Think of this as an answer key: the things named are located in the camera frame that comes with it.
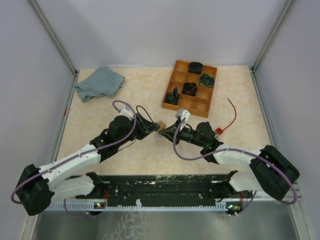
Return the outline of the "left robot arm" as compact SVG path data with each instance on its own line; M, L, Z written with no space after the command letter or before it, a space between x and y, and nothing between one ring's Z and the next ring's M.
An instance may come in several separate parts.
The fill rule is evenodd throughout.
M13 193L29 216L40 214L56 201L78 196L97 199L103 195L104 184L96 173L71 176L107 160L119 151L120 146L142 140L159 128L158 123L146 120L139 113L133 117L119 115L100 135L75 153L41 167L26 166Z

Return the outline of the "brass padlock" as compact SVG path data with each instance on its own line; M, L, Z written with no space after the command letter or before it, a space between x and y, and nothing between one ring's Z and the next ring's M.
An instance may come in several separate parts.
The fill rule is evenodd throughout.
M159 125L159 127L160 127L161 129L166 128L166 124L163 123L162 121L158 121L157 124Z

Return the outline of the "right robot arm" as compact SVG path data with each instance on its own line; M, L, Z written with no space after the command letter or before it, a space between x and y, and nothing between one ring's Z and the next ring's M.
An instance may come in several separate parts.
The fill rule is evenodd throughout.
M232 147L216 138L209 122L201 122L192 129L177 120L160 130L159 135L174 145L184 141L201 147L200 156L209 163L246 169L234 173L223 185L223 192L229 198L235 198L242 191L263 191L283 202L300 176L297 168L274 146L266 145L258 150Z

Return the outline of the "red cable lock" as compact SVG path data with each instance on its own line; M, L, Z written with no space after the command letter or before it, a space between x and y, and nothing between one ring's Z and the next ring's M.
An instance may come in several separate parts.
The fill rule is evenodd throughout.
M218 120L215 132L218 136L223 134L235 122L238 116L237 108L230 98L227 98L228 105L224 105L218 112Z

